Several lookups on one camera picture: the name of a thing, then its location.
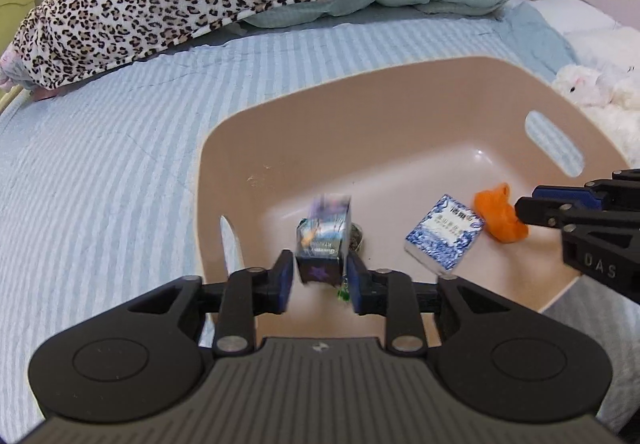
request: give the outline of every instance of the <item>blue and white box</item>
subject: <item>blue and white box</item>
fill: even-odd
[[[437,275],[448,275],[482,231],[484,221],[461,202],[444,195],[409,233],[404,249]]]

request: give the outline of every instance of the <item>striped bedsheet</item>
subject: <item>striped bedsheet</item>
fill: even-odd
[[[346,20],[158,56],[62,98],[21,95],[0,116],[0,436],[40,421],[26,367],[47,337],[194,273],[198,149],[227,116],[383,66],[473,54],[522,65],[490,19]]]

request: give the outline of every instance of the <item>purple star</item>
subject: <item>purple star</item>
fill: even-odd
[[[311,267],[311,271],[309,271],[309,274],[316,278],[316,280],[319,281],[326,281],[329,279],[329,275],[326,273],[326,271],[324,270],[324,267]]]

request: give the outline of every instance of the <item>orange cloth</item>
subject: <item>orange cloth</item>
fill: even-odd
[[[508,244],[527,238],[529,227],[516,217],[509,204],[509,185],[503,182],[497,188],[480,191],[474,197],[474,210],[486,222],[486,228],[500,242]]]

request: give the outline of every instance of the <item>white plush toy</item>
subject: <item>white plush toy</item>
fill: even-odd
[[[579,106],[604,107],[612,103],[625,110],[640,110],[640,72],[630,68],[602,71],[582,65],[562,67],[552,87]]]

